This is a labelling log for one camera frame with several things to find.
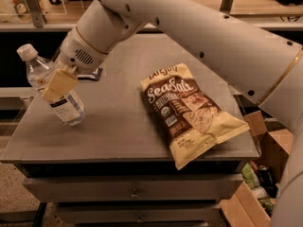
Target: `drawer knob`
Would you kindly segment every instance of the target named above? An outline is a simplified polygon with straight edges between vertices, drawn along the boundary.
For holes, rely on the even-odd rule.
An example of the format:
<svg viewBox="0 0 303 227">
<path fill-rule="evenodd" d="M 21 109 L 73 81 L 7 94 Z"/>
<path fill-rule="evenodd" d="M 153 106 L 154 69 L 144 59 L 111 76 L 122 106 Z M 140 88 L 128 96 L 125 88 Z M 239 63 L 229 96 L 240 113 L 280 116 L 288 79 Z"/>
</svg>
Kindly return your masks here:
<svg viewBox="0 0 303 227">
<path fill-rule="evenodd" d="M 133 189 L 133 193 L 131 194 L 131 199 L 134 201 L 139 199 L 139 195 L 138 195 L 136 189 Z"/>
<path fill-rule="evenodd" d="M 137 223 L 143 223 L 143 219 L 141 215 L 138 216 L 138 219 L 136 220 Z"/>
</svg>

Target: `snack bag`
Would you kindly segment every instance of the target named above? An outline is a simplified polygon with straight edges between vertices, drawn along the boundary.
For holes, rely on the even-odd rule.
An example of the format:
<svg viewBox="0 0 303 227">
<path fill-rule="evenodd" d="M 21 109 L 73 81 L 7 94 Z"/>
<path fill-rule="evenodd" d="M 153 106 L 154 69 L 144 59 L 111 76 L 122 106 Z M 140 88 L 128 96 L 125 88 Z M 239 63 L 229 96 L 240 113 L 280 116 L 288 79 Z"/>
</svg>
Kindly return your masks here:
<svg viewBox="0 0 303 227">
<path fill-rule="evenodd" d="M 148 101 L 169 131 L 177 169 L 244 131 L 246 122 L 222 111 L 200 89 L 185 64 L 154 72 L 141 81 Z"/>
</svg>

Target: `drawer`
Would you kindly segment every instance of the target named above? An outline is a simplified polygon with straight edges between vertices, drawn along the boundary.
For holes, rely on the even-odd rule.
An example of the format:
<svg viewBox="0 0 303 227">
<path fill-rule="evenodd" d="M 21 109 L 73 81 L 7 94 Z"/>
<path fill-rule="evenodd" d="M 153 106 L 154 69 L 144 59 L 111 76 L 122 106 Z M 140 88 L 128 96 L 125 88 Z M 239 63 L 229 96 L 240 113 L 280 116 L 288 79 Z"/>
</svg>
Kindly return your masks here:
<svg viewBox="0 0 303 227">
<path fill-rule="evenodd" d="M 240 174 L 114 176 L 25 179 L 25 188 L 41 202 L 153 201 L 229 199 Z"/>
<path fill-rule="evenodd" d="M 69 223 L 152 223 L 152 222 L 204 222 L 218 219 L 219 204 L 155 202 L 146 204 L 77 204 L 60 205 L 57 215 Z"/>
</svg>

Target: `bag of chips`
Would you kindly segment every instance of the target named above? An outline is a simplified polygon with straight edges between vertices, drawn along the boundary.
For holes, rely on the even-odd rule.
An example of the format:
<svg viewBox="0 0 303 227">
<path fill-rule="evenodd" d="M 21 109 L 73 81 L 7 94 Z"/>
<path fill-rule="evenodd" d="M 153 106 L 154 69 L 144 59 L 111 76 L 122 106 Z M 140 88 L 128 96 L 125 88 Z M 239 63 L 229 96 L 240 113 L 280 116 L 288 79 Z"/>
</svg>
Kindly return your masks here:
<svg viewBox="0 0 303 227">
<path fill-rule="evenodd" d="M 222 111 L 204 94 L 185 64 L 158 70 L 141 81 L 148 101 L 169 131 L 177 169 L 244 131 L 246 122 Z"/>
</svg>

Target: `plastic bottle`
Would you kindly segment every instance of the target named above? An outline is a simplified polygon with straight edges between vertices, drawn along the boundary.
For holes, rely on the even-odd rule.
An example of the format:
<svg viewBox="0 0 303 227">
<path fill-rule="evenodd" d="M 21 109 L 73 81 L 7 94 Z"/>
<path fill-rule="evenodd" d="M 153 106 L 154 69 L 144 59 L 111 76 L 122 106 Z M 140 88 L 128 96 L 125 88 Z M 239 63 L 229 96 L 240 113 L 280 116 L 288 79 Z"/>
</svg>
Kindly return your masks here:
<svg viewBox="0 0 303 227">
<path fill-rule="evenodd" d="M 22 61 L 26 62 L 29 84 L 42 95 L 55 72 L 55 63 L 38 56 L 38 52 L 31 44 L 22 45 L 17 49 L 17 53 Z M 64 124 L 73 126 L 84 118 L 84 105 L 73 90 L 58 101 L 52 103 L 47 101 L 47 103 Z"/>
</svg>

